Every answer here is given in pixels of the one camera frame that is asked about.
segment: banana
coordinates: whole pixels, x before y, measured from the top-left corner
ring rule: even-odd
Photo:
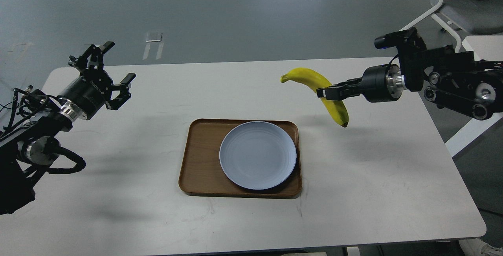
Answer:
[[[316,93],[316,89],[318,88],[326,88],[332,85],[330,81],[320,73],[304,67],[294,68],[281,77],[282,83],[289,80],[306,85],[311,88],[314,93]],[[342,101],[327,101],[325,98],[320,99],[334,121],[342,127],[347,127],[349,115],[347,114],[344,103]]]

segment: floor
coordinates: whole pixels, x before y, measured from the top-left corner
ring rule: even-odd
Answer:
[[[429,0],[0,0],[0,102],[9,102],[12,87],[41,88],[69,55],[106,41],[116,43],[106,65],[390,57],[396,51],[376,50],[373,40],[429,7]],[[416,27],[429,48],[454,42],[433,20]],[[162,48],[153,43],[146,52],[148,32],[163,33]],[[425,105],[444,141],[469,120]],[[1,125],[6,118],[7,112],[0,113]],[[454,157],[476,204],[499,213],[502,137],[498,123]],[[483,240],[503,246],[501,217],[482,215]],[[382,251],[431,254],[435,245],[392,245]]]

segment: brown tray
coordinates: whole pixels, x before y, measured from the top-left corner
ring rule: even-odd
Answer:
[[[189,127],[178,185],[188,195],[294,199],[302,190],[299,132],[291,122],[266,120],[291,136],[297,148],[297,163],[281,184],[266,190],[250,190],[234,184],[220,166],[220,145],[234,127],[252,120],[194,120]]]

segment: light blue plate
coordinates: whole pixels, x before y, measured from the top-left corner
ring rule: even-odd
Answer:
[[[292,173],[297,150],[279,126],[248,122],[232,129],[220,145],[220,165],[235,184],[253,190],[273,188]]]

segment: banana tip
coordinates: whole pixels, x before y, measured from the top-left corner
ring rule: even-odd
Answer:
[[[289,79],[288,79],[288,76],[287,74],[283,75],[281,78],[280,78],[280,82],[284,83],[284,82],[287,82]]]

